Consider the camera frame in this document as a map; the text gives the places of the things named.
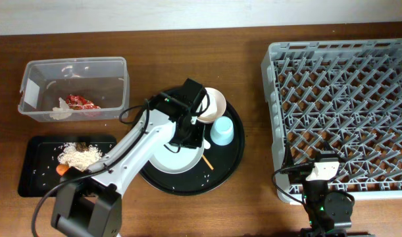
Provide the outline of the grey plate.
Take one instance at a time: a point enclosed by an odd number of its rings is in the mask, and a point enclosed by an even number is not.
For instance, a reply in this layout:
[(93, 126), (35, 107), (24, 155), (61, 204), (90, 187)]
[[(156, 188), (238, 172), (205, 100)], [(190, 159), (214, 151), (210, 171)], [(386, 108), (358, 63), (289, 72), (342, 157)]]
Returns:
[(151, 156), (149, 162), (161, 172), (180, 174), (192, 169), (201, 159), (203, 152), (203, 146), (196, 149), (183, 147), (178, 153), (162, 147)]

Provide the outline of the light blue cup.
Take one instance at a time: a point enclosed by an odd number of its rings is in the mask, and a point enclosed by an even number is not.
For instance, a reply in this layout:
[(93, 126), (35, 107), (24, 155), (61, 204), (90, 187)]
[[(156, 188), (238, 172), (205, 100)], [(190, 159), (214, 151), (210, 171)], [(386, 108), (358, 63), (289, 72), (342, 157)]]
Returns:
[(234, 139), (234, 124), (229, 117), (222, 116), (213, 123), (210, 132), (211, 140), (219, 146), (225, 146)]

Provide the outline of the brown walnut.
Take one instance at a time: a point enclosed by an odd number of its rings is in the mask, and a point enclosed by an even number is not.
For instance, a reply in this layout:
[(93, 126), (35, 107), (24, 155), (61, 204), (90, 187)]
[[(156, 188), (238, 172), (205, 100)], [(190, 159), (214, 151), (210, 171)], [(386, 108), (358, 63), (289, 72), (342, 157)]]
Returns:
[(85, 151), (89, 151), (89, 147), (86, 145), (85, 142), (77, 142), (76, 151), (83, 153)]

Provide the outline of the red snack wrapper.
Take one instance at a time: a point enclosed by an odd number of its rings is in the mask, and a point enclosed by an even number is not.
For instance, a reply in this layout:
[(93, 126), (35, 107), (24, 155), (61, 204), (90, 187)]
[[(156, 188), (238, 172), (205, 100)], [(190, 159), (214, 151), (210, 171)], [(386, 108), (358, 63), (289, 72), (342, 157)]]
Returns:
[(68, 95), (66, 97), (66, 104), (73, 110), (100, 109), (100, 106), (95, 105), (92, 101), (81, 95)]

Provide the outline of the rice and peanuts pile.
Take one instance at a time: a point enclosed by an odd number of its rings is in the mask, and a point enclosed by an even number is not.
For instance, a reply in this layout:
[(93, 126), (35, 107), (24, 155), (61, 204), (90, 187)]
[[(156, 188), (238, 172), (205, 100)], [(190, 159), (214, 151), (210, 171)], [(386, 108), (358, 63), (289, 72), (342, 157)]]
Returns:
[(85, 171), (103, 156), (103, 152), (97, 146), (89, 145), (83, 151), (79, 151), (77, 145), (77, 143), (73, 142), (60, 145), (58, 148), (61, 153), (57, 156), (57, 161), (62, 165)]

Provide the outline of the white tissue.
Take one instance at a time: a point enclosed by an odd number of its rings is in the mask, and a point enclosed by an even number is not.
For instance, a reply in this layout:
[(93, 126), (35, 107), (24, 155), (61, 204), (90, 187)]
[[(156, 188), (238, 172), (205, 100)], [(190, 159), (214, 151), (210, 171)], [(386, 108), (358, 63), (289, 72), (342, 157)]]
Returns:
[(52, 112), (49, 114), (49, 116), (55, 120), (67, 119), (71, 115), (72, 109), (69, 107), (68, 103), (61, 97), (59, 98), (59, 106), (52, 108)]

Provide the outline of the orange carrot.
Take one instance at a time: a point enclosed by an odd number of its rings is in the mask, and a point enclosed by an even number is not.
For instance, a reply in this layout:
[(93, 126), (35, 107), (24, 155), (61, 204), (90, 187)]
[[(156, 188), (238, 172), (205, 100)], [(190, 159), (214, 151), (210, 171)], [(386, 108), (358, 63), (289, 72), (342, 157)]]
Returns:
[(58, 175), (63, 176), (64, 173), (69, 169), (70, 167), (68, 165), (64, 164), (59, 164), (56, 168), (56, 172)]

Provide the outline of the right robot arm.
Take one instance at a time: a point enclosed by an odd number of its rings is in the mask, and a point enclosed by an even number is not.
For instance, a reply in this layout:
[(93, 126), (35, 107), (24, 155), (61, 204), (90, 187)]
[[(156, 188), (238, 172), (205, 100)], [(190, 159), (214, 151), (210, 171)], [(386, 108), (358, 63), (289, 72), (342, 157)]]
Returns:
[(351, 227), (355, 198), (344, 191), (331, 190), (328, 183), (335, 178), (343, 160), (335, 151), (320, 151), (313, 161), (293, 165), (288, 174), (303, 187), (303, 207), (309, 217), (309, 228), (301, 236), (346, 236)]

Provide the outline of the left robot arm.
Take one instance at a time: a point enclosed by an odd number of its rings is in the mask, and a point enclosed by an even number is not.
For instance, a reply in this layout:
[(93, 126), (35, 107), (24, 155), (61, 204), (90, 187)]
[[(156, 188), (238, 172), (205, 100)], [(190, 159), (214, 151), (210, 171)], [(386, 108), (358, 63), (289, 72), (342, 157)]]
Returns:
[(65, 172), (51, 226), (65, 236), (119, 236), (122, 196), (150, 158), (161, 149), (177, 155), (203, 145), (196, 118), (208, 100), (204, 86), (187, 79), (145, 102), (140, 119), (113, 149), (83, 172)]

